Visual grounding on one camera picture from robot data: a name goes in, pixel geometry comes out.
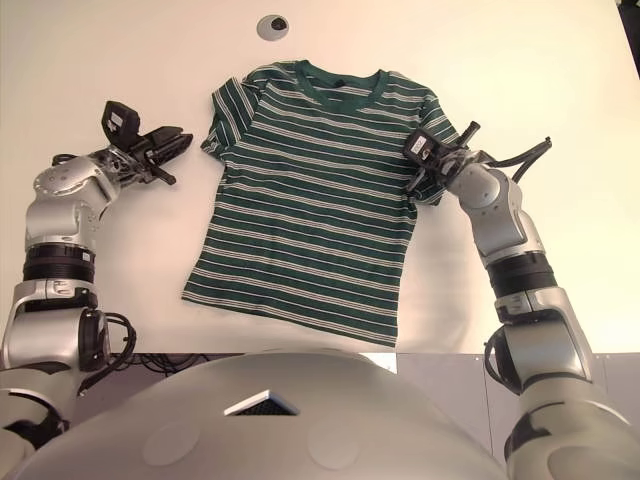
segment silver robot arm segment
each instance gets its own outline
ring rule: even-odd
[[[0,478],[66,431],[79,391],[105,375],[107,318],[93,284],[101,215],[132,183],[175,182],[160,165],[192,139],[177,127],[139,136],[137,113],[117,102],[107,102],[102,123],[109,147],[58,155],[34,182],[23,281],[0,351]],[[130,325],[128,333],[135,340]]]
[[[520,187],[484,152],[438,159],[446,188],[468,215],[503,326],[487,343],[488,372],[520,396],[505,445],[518,480],[640,478],[640,439],[593,384],[592,353],[547,262]],[[495,350],[498,372],[490,364]]]

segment white table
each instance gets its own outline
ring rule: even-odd
[[[525,207],[595,351],[640,350],[640,82],[613,0],[2,1],[0,312],[23,262],[31,183],[56,153],[105,144],[107,99],[144,132],[178,125],[194,146],[174,187],[126,191],[105,215],[96,283],[104,310],[138,329],[138,351],[385,351],[287,322],[180,300],[212,213],[219,162],[198,149],[210,92],[280,59],[327,70],[397,70],[440,96],[453,123],[483,125],[472,147],[506,158],[550,135],[525,176]],[[291,24],[275,43],[263,15]],[[479,352],[498,323],[467,219],[453,198],[421,208],[406,258],[398,350]]]

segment black cable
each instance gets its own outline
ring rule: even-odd
[[[107,375],[116,371],[120,366],[122,366],[133,354],[133,350],[136,346],[137,335],[136,331],[129,322],[129,319],[124,315],[120,315],[119,313],[106,312],[105,318],[109,323],[115,323],[117,325],[122,325],[127,329],[127,336],[125,337],[125,347],[113,362],[108,364],[105,368],[100,370],[97,373],[85,378],[80,384],[80,388],[78,389],[78,393],[81,394],[86,390],[93,387],[100,380],[103,380]]]
[[[520,165],[520,168],[518,168],[518,170],[512,177],[513,181],[518,183],[527,172],[527,170],[529,170],[531,165],[533,165],[536,160],[544,155],[547,150],[551,148],[551,145],[551,138],[547,137],[545,138],[544,142],[540,142],[536,146],[530,148],[524,153],[521,153],[520,155],[502,161],[493,160],[491,162],[487,162],[487,165],[494,168],[515,167],[516,165]]]
[[[504,385],[502,377],[498,375],[496,370],[493,368],[493,365],[491,364],[491,352],[493,352],[493,349],[495,347],[496,338],[499,335],[499,331],[500,330],[498,329],[493,332],[493,335],[491,335],[491,337],[489,337],[489,340],[487,340],[487,343],[484,344],[484,369],[487,371],[491,378],[493,378],[499,384]]]
[[[503,375],[496,372],[496,370],[493,368],[493,365],[491,364],[491,352],[493,352],[493,350],[495,349],[498,337],[504,335],[503,328],[504,327],[501,327],[493,332],[493,335],[491,335],[491,337],[489,337],[489,340],[487,340],[487,343],[484,344],[484,368],[489,376],[496,382],[507,388],[510,392],[515,393],[516,395],[520,395],[522,393],[522,389],[515,385],[508,378],[505,378]]]

